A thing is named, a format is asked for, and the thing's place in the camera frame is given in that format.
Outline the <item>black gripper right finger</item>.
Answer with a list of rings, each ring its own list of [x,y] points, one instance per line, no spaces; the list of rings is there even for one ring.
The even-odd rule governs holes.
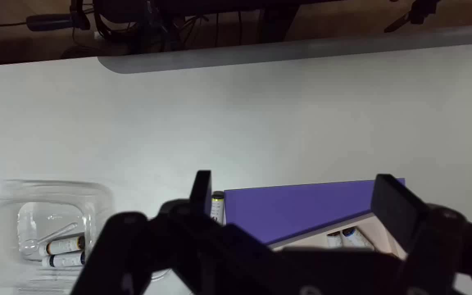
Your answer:
[[[430,206],[397,176],[376,176],[371,209],[408,255],[423,250],[423,227]]]

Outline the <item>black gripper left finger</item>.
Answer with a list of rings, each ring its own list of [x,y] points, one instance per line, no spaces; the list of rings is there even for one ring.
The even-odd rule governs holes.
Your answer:
[[[212,212],[212,171],[199,170],[190,191],[190,206],[195,212]]]

